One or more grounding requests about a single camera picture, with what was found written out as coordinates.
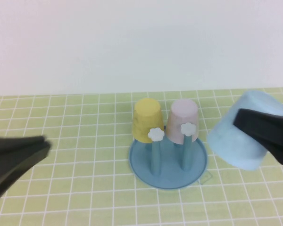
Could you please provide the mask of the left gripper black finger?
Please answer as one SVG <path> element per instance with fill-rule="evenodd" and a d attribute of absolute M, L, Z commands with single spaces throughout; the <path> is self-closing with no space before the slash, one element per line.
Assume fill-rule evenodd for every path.
<path fill-rule="evenodd" d="M 33 145 L 40 145 L 46 141 L 44 136 L 34 137 L 0 137 L 0 154 L 8 153 Z"/>
<path fill-rule="evenodd" d="M 50 148 L 50 144 L 39 144 L 0 154 L 0 198 L 29 169 L 45 159 Z"/>

